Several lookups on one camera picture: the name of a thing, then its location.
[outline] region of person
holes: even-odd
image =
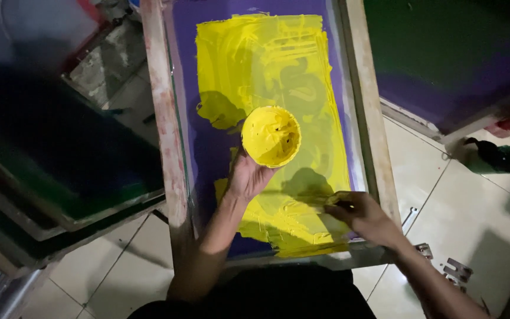
[[[175,272],[166,301],[146,304],[129,318],[375,318],[353,285],[350,270],[331,271],[317,265],[267,266],[244,270],[225,284],[216,285],[249,201],[265,188],[276,170],[258,165],[240,150],[220,205],[198,246]],[[394,263],[407,277],[428,317],[489,317],[416,251],[369,194],[351,192],[350,196],[352,209],[326,207],[326,212],[393,254]]]

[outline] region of yellow cup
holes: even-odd
[[[280,167],[300,149],[300,126],[292,113],[282,107],[259,107],[245,119],[241,142],[259,165]]]

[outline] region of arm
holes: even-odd
[[[433,317],[449,319],[489,318],[466,294],[454,287],[425,257],[416,251],[375,200],[365,192],[352,192],[351,205],[326,207],[360,236],[394,253],[395,265],[407,277],[416,296]]]
[[[167,299],[200,301],[215,286],[231,241],[249,202],[267,186],[277,169],[260,166],[240,150],[227,189],[198,246],[174,273]]]

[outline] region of hand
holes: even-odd
[[[280,167],[270,169],[255,163],[251,156],[240,148],[233,163],[226,193],[249,203],[267,186],[271,177],[279,169]]]
[[[327,214],[345,222],[359,236],[376,245],[393,250],[406,243],[410,245],[397,225],[366,192],[350,192],[349,198],[339,201],[337,206],[324,208]]]

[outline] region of yellow ink smear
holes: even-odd
[[[256,163],[280,167],[298,152],[300,127],[294,116],[282,107],[259,107],[245,120],[241,141]]]
[[[350,190],[344,137],[318,15],[235,15],[198,27],[198,114],[218,129],[279,105],[300,126],[298,154],[247,207],[239,232],[282,257],[346,250],[348,227],[323,214],[323,199]],[[215,181],[223,195],[226,179]]]

